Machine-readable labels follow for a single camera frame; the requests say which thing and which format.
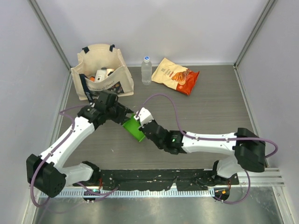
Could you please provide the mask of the green paper box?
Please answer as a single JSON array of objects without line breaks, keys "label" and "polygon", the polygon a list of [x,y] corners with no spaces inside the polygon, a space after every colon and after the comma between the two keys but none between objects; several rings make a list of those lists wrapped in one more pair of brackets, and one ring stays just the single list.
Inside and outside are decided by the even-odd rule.
[{"label": "green paper box", "polygon": [[131,114],[131,117],[128,121],[123,124],[123,127],[138,141],[141,142],[145,135],[142,131],[139,130],[140,123],[134,118],[134,114]]}]

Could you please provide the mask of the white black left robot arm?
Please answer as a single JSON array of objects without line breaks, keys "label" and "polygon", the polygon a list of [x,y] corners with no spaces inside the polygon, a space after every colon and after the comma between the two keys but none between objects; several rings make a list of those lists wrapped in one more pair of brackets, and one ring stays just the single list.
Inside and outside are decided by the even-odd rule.
[{"label": "white black left robot arm", "polygon": [[38,189],[47,196],[56,197],[65,186],[82,183],[95,186],[100,180],[100,169],[91,162],[64,167],[65,162],[80,143],[99,126],[111,120],[123,125],[133,111],[118,101],[110,91],[101,91],[99,98],[83,106],[72,119],[71,126],[39,156],[30,155],[26,160],[30,189]]}]

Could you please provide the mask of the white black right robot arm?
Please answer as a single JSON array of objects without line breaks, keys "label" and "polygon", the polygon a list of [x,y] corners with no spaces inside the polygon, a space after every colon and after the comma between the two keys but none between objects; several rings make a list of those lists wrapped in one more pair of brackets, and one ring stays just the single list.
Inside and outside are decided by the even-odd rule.
[{"label": "white black right robot arm", "polygon": [[141,125],[139,130],[157,148],[170,154],[205,152],[226,155],[225,159],[214,162],[209,175],[197,177],[206,186],[222,184],[243,170],[254,173],[265,170],[265,142],[258,140],[246,128],[223,135],[200,135],[186,131],[168,131],[153,120]]}]

